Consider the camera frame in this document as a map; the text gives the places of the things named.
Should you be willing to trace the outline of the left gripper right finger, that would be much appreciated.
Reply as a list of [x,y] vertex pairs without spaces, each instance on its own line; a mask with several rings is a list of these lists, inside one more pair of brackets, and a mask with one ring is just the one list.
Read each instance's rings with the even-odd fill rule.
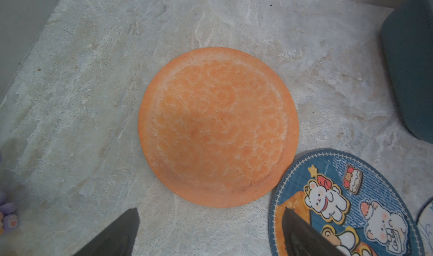
[[285,209],[282,228],[289,256],[344,256],[292,209]]

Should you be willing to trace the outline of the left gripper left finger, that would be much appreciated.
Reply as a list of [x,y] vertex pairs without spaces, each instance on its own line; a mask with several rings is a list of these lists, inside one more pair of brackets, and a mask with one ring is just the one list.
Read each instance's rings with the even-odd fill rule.
[[75,256],[131,256],[140,218],[137,208],[128,209]]

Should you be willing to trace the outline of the blue bears picnic coaster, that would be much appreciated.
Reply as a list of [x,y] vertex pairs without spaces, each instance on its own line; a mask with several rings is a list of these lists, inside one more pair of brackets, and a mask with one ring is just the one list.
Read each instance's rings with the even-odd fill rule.
[[274,256],[287,254],[286,209],[347,256],[425,255],[419,230],[396,189],[378,170],[347,152],[308,152],[284,174],[268,219]]

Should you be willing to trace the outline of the teal plastic storage box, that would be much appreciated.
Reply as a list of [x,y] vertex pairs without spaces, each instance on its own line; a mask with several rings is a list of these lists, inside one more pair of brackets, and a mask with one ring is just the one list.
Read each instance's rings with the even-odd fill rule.
[[387,68],[407,129],[433,141],[433,0],[407,0],[381,31]]

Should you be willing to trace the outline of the white butterfly floral coaster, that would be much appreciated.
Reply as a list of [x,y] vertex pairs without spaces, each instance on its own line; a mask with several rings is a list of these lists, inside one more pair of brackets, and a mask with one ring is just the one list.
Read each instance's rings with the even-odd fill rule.
[[433,256],[433,198],[422,206],[417,217],[417,227],[421,236],[425,256]]

